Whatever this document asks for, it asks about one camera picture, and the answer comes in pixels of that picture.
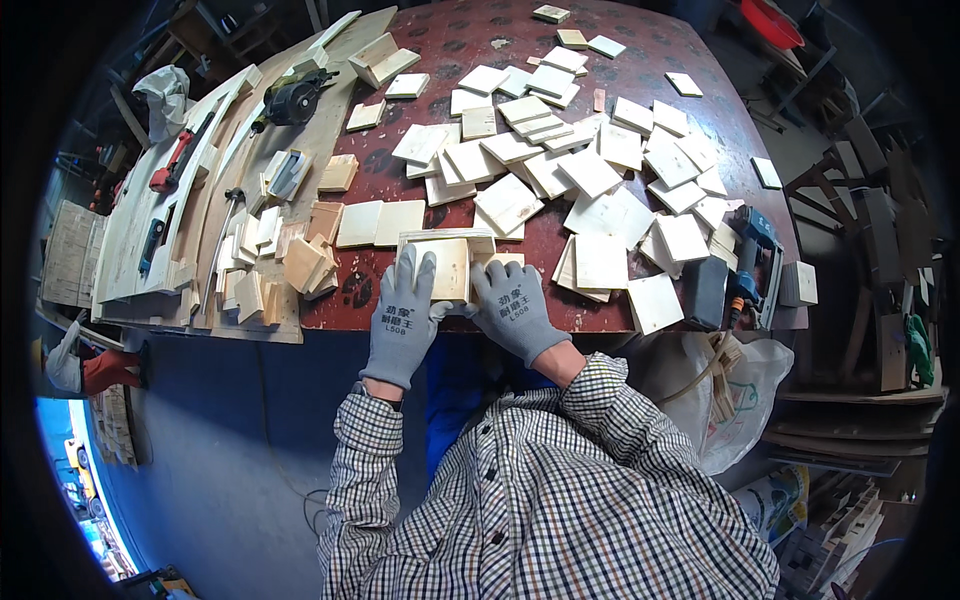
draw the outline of red pants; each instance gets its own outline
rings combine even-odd
[[[140,377],[126,367],[137,367],[140,355],[108,349],[90,360],[84,360],[84,394],[95,396],[116,383],[140,387]]]

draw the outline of person in red pants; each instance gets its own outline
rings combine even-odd
[[[147,343],[143,343],[139,352],[108,349],[95,358],[82,361],[73,347],[80,333],[80,324],[85,319],[86,311],[82,310],[77,320],[66,330],[60,344],[45,355],[40,340],[35,341],[35,357],[50,382],[61,390],[83,393],[85,396],[100,394],[117,383],[145,388],[142,364],[145,362]],[[140,367],[140,373],[130,372],[127,367]]]

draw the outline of blue pants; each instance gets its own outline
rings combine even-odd
[[[485,369],[485,360],[499,362],[499,367]],[[524,368],[519,358],[476,333],[438,333],[424,362],[426,470],[430,481],[447,449],[481,407],[485,393],[499,396],[509,386],[520,396],[529,390],[556,387],[540,373]],[[494,379],[490,371],[498,370],[502,375]]]

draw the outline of vehicle wheel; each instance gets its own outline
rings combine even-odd
[[[104,503],[100,501],[100,498],[90,500],[90,513],[97,518],[107,513],[107,511],[104,510]]]

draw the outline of yellow vehicle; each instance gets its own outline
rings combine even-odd
[[[84,485],[87,509],[93,516],[104,516],[107,511],[104,510],[103,501],[97,497],[97,487],[93,483],[93,475],[90,474],[90,457],[86,453],[84,444],[80,440],[72,438],[64,440],[63,447],[66,448],[66,458],[70,462],[70,467],[75,468],[80,474],[80,482]]]

